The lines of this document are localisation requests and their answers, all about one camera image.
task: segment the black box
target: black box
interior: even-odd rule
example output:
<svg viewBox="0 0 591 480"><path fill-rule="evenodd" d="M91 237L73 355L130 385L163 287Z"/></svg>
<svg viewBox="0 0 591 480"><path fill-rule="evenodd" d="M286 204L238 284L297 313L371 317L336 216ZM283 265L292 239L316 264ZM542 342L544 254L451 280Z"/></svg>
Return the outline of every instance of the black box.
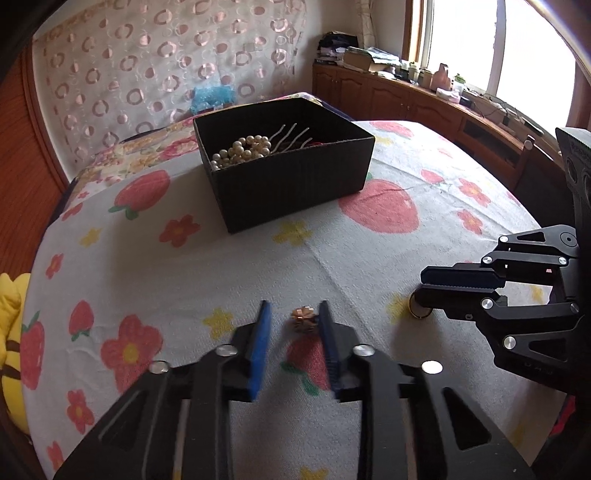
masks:
<svg viewBox="0 0 591 480"><path fill-rule="evenodd" d="M212 171L209 160L240 137L289 136L323 145L275 153ZM358 192L365 184L375 138L304 98L254 103L208 113L193 121L205 171L229 233Z"/></svg>

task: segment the sheer curtain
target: sheer curtain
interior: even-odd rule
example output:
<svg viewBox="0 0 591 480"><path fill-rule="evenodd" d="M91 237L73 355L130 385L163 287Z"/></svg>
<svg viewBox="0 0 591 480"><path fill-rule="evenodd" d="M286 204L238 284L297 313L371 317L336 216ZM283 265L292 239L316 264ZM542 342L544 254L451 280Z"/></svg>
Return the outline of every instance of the sheer curtain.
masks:
<svg viewBox="0 0 591 480"><path fill-rule="evenodd" d="M305 16L304 0L105 0L42 35L35 83L64 171L182 118L194 87L289 93Z"/></svg>

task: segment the cabinet door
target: cabinet door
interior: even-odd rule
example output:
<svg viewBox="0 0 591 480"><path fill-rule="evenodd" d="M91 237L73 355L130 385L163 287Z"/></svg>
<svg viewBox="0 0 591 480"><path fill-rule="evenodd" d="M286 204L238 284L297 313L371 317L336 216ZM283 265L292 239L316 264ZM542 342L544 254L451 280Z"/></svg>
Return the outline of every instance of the cabinet door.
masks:
<svg viewBox="0 0 591 480"><path fill-rule="evenodd" d="M314 66L312 94L333 106L337 100L334 95L336 84L336 72L324 67Z"/></svg>
<svg viewBox="0 0 591 480"><path fill-rule="evenodd" d="M448 140L456 139L462 123L462 114L458 110L423 93L413 95L410 104L408 120L429 127Z"/></svg>
<svg viewBox="0 0 591 480"><path fill-rule="evenodd" d="M339 72L337 81L339 82L337 87L339 110L353 120L365 120L366 103L363 94L368 80L363 74Z"/></svg>
<svg viewBox="0 0 591 480"><path fill-rule="evenodd" d="M404 120L408 92L396 85L372 82L368 93L368 118L371 120Z"/></svg>

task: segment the window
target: window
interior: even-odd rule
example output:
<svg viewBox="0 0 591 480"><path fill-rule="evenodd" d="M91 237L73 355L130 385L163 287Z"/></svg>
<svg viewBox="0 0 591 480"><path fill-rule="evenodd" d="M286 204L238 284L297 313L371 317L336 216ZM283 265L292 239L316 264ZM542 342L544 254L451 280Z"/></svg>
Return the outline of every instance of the window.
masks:
<svg viewBox="0 0 591 480"><path fill-rule="evenodd" d="M450 75L460 74L552 136L565 126L575 59L525 0L427 0L426 15L423 66L435 72L447 64Z"/></svg>

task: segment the bed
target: bed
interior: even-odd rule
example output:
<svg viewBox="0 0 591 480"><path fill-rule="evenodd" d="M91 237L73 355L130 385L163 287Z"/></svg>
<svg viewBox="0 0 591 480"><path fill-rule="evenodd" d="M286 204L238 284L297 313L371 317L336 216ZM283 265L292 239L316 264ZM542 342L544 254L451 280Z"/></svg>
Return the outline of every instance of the bed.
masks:
<svg viewBox="0 0 591 480"><path fill-rule="evenodd" d="M478 262L500 235L538 225L428 128L357 123L376 137L363 191L236 235L191 119L108 149L80 173L39 247L23 318L36 331L21 340L27 417L48 478L150 361L199 359L251 322L261 299L273 305L272 336L259 400L232 410L237 479L356 478L359 408L334 402L318 337L285 322L324 299L397 360L439 361L533 461L564 395L494 367L473 323L442 312L417 320L407 299L424 266ZM148 183L156 201L140 191ZM134 220L116 208L123 197ZM511 284L505 294L543 304L549 290Z"/></svg>

